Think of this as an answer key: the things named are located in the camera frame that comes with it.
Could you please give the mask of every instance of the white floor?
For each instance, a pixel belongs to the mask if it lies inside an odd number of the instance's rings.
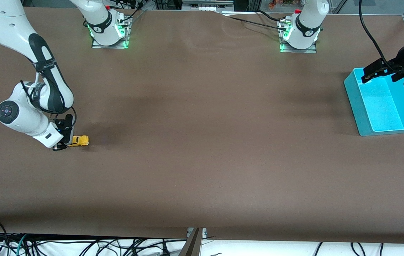
[[[150,239],[143,246],[161,242],[159,239]],[[121,246],[128,246],[132,240],[121,240]],[[204,240],[200,256],[313,256],[318,245],[317,242],[272,242],[272,241],[238,241],[238,240]],[[87,244],[56,244],[46,243],[39,248],[48,256],[77,256]],[[169,242],[167,247],[170,252],[180,250],[184,242]],[[362,243],[366,256],[379,256],[380,244]],[[118,248],[111,247],[120,255]],[[86,256],[95,256],[98,250],[93,246]],[[162,250],[151,248],[140,252],[140,256],[156,256]],[[113,251],[103,250],[101,256],[116,256]],[[404,256],[404,244],[385,244],[383,256]],[[322,244],[318,256],[355,256],[350,243],[325,242]]]

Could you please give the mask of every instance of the blue plastic bin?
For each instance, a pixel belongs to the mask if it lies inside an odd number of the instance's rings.
[[[361,136],[404,133],[404,78],[391,75],[362,83],[363,68],[345,79],[353,116]]]

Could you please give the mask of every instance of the brown tabletop surface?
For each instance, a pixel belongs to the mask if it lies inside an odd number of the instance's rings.
[[[26,14],[90,145],[53,152],[0,123],[9,232],[404,242],[404,134],[359,136],[343,85],[379,57],[358,16],[327,16],[317,54],[292,54],[214,12],[145,12],[127,50],[91,49],[77,9]],[[365,21],[394,57],[402,18]],[[0,102],[34,77],[0,46]]]

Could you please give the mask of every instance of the yellow toy car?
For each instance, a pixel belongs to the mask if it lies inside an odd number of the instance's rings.
[[[78,147],[78,146],[88,146],[89,137],[86,135],[83,136],[72,136],[72,144],[69,147]]]

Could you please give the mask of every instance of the teal cable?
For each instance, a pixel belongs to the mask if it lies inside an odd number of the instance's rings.
[[[16,254],[16,256],[20,255],[20,247],[21,247],[21,244],[23,243],[23,240],[25,239],[26,235],[28,235],[28,234],[24,234],[24,235],[21,237],[20,242],[18,242],[17,254]]]

